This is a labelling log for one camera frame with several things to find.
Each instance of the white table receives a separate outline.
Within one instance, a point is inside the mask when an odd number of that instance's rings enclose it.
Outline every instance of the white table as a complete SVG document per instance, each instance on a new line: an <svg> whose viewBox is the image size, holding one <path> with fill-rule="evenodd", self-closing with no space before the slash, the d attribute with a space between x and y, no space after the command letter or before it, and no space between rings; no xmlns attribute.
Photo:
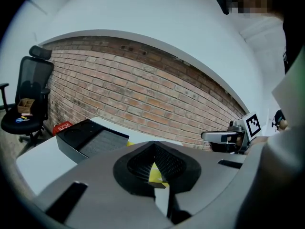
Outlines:
<svg viewBox="0 0 305 229"><path fill-rule="evenodd" d="M180 142L137 132L99 117L91 120L106 128L128 135L128 141L132 143L167 141L182 145ZM19 171L35 195L40 194L47 185L77 165L59 150L56 137L50 138L21 155L17 158L16 163Z"/></svg>

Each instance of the blue object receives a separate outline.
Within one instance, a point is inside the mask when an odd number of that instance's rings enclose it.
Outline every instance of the blue object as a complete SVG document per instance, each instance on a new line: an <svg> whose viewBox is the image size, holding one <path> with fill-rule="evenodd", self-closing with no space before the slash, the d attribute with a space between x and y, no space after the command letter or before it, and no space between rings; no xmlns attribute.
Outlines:
<svg viewBox="0 0 305 229"><path fill-rule="evenodd" d="M22 121L28 121L28 120L24 120L24 119L21 119L21 118L16 119L16 123L20 123Z"/></svg>
<svg viewBox="0 0 305 229"><path fill-rule="evenodd" d="M283 118L280 117L280 118L277 120L277 123L280 124L280 122L281 122L282 119L283 119Z"/></svg>

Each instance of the chair armrest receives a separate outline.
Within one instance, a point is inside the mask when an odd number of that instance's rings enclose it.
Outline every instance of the chair armrest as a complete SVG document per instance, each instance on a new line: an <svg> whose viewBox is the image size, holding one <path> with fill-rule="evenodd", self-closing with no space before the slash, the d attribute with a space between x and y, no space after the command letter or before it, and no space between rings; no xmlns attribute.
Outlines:
<svg viewBox="0 0 305 229"><path fill-rule="evenodd" d="M8 83L0 84L0 90L1 90L1 93L2 93L3 105L4 105L4 108L5 108L6 112L9 111L9 107L8 107L8 104L6 103L6 97L5 97L4 88L7 87L8 85L9 85Z"/></svg>
<svg viewBox="0 0 305 229"><path fill-rule="evenodd" d="M44 120L48 119L48 95L50 94L50 92L51 90L48 88L44 88L41 91L41 100L44 109Z"/></svg>
<svg viewBox="0 0 305 229"><path fill-rule="evenodd" d="M8 83L2 83L0 84L0 89L4 89L5 87L7 87L9 84Z"/></svg>
<svg viewBox="0 0 305 229"><path fill-rule="evenodd" d="M41 91L41 95L49 95L49 94L50 94L50 92L51 92L51 90L50 90L50 89L48 89L48 88L44 88L44 89L42 89L42 91Z"/></svg>

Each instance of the white ceiling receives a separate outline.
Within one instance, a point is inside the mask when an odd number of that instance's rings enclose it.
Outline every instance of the white ceiling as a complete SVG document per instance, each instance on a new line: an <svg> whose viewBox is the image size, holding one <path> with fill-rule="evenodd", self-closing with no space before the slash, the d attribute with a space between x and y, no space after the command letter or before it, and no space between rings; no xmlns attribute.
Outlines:
<svg viewBox="0 0 305 229"><path fill-rule="evenodd" d="M216 0L207 1L219 8ZM283 78L285 35L282 22L272 17L246 18L245 15L237 13L229 14L226 17L253 49L264 77L268 81L273 77L276 77L277 81L278 78Z"/></svg>

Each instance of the brick wall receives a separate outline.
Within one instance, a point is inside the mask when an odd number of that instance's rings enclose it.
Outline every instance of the brick wall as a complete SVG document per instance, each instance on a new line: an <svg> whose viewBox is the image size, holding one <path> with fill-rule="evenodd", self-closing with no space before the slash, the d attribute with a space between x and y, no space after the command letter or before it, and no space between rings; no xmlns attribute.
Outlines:
<svg viewBox="0 0 305 229"><path fill-rule="evenodd" d="M183 145L209 150L202 131L226 130L245 114L207 75L156 48L110 37L46 44L55 68L48 82L47 127L100 116Z"/></svg>

